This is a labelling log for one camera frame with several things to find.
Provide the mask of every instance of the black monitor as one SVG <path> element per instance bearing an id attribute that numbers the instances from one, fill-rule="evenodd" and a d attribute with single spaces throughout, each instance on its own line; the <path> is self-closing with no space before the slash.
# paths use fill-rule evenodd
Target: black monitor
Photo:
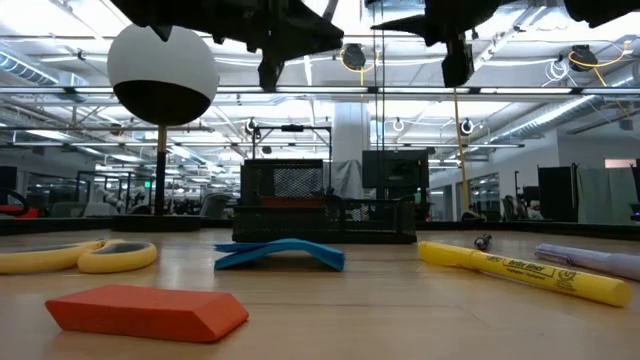
<path id="1" fill-rule="evenodd" d="M 429 188 L 428 151 L 363 151 L 362 187 Z"/>

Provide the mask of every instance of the orange eraser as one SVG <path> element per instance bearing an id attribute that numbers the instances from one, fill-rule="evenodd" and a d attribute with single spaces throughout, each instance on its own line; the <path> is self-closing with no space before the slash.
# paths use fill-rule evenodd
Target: orange eraser
<path id="1" fill-rule="evenodd" d="M 109 285 L 48 300 L 63 330 L 210 342 L 249 317 L 233 295 Z"/>

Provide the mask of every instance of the wooden table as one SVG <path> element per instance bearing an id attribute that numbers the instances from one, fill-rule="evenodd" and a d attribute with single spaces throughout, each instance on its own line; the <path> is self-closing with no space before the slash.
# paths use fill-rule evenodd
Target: wooden table
<path id="1" fill-rule="evenodd" d="M 115 275 L 0 276 L 0 360 L 26 359 L 638 359 L 640 295 L 624 309 L 419 261 L 415 245 L 337 246 L 343 273 L 296 256 L 214 272 L 213 244 L 194 234 L 108 231 L 0 237 L 0 249 L 104 238 L 152 241 L 158 261 Z M 475 232 L 422 240 L 471 246 Z M 541 242 L 640 254 L 640 243 L 527 233 L 493 234 L 492 252 L 533 259 Z M 49 298 L 106 284 L 233 293 L 249 322 L 216 344 L 61 332 Z"/>

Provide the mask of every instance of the ceiling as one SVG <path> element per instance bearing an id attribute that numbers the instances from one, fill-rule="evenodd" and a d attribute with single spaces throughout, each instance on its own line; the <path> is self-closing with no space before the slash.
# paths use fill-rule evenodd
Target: ceiling
<path id="1" fill-rule="evenodd" d="M 327 0 L 305 0 L 310 8 L 322 13 Z M 86 81 L 87 86 L 108 86 L 106 58 L 114 37 L 129 24 L 129 21 L 108 0 L 0 0 L 0 52 L 10 53 L 25 63 L 50 74 L 69 72 Z M 469 86 L 593 86 L 597 78 L 593 71 L 576 73 L 564 71 L 562 64 L 551 66 L 559 54 L 568 54 L 575 44 L 588 44 L 601 63 L 617 59 L 623 50 L 624 57 L 615 64 L 601 69 L 606 78 L 611 72 L 638 59 L 640 41 L 636 24 L 640 13 L 631 13 L 597 29 L 589 29 L 585 23 L 576 23 L 559 8 L 536 8 L 535 16 L 525 19 L 521 32 L 512 31 L 513 24 L 528 8 L 526 2 L 502 7 L 486 23 L 477 27 L 479 38 L 470 40 L 477 57 L 476 73 L 468 82 Z M 281 86 L 435 86 L 443 85 L 441 61 L 446 55 L 446 47 L 438 44 L 431 48 L 422 39 L 404 33 L 372 32 L 369 27 L 393 18 L 420 12 L 417 7 L 385 10 L 385 18 L 362 8 L 361 2 L 342 0 L 339 2 L 333 23 L 345 31 L 345 43 L 359 43 L 368 58 L 371 70 L 363 74 L 349 71 L 341 62 L 339 53 L 316 54 L 308 59 L 289 62 L 279 81 Z M 257 54 L 246 52 L 245 45 L 226 41 L 224 45 L 214 44 L 207 34 L 200 34 L 209 44 L 218 62 L 221 86 L 256 86 L 257 65 L 261 60 Z M 551 73 L 560 73 L 554 77 Z M 12 74 L 0 71 L 0 85 L 32 86 Z M 7 96 L 0 102 L 7 103 Z M 29 119 L 15 121 L 2 119 L 7 126 L 31 125 L 64 126 L 75 124 L 87 128 L 122 124 L 126 127 L 148 126 L 135 119 L 126 109 L 118 106 L 109 95 L 91 96 L 87 104 L 79 105 L 63 101 L 55 96 L 13 95 L 11 101 L 40 110 L 47 116 L 35 116 L 28 112 Z M 461 98 L 459 111 L 461 118 L 469 118 L 477 126 L 476 131 L 492 132 L 508 126 L 519 117 L 554 101 L 550 98 L 521 97 L 518 101 L 499 97 Z M 214 106 L 192 127 L 206 127 L 208 131 L 172 132 L 169 141 L 175 143 L 197 142 L 243 142 L 244 126 L 253 118 L 261 125 L 305 124 L 330 126 L 334 119 L 334 104 L 346 101 L 337 96 L 280 96 L 278 94 L 218 94 Z M 351 97 L 349 101 L 368 103 L 371 120 L 382 121 L 380 112 L 382 99 L 377 98 L 378 114 L 375 112 L 376 98 L 371 96 Z M 15 103 L 7 111 L 15 111 Z M 386 141 L 420 142 L 433 141 L 449 143 L 456 136 L 454 103 L 451 96 L 440 99 L 423 99 L 419 96 L 395 97 L 384 103 Z M 400 120 L 403 127 L 394 130 Z M 615 136 L 614 125 L 603 126 L 592 134 Z M 87 142 L 134 143 L 154 138 L 153 131 L 126 132 L 113 135 L 105 131 L 75 132 L 75 138 Z M 40 137 L 41 141 L 55 140 Z M 327 158 L 326 147 L 313 133 L 273 134 L 270 141 L 277 142 L 317 142 L 317 147 L 290 149 L 274 148 L 265 157 L 308 157 Z M 153 159 L 152 147 L 128 149 L 94 148 L 101 154 L 115 151 L 123 154 L 135 153 L 143 160 Z M 189 149 L 195 156 L 214 164 L 235 166 L 242 161 L 242 152 L 249 149 L 231 146 L 197 147 Z"/>

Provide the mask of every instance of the blue bent object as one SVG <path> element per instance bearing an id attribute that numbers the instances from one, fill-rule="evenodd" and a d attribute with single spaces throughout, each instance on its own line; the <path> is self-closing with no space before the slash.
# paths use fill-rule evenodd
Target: blue bent object
<path id="1" fill-rule="evenodd" d="M 344 270 L 344 253 L 342 251 L 299 239 L 282 239 L 268 243 L 219 244 L 215 245 L 215 250 L 230 253 L 230 255 L 216 260 L 216 270 L 253 261 L 281 251 L 306 251 L 333 269 Z"/>

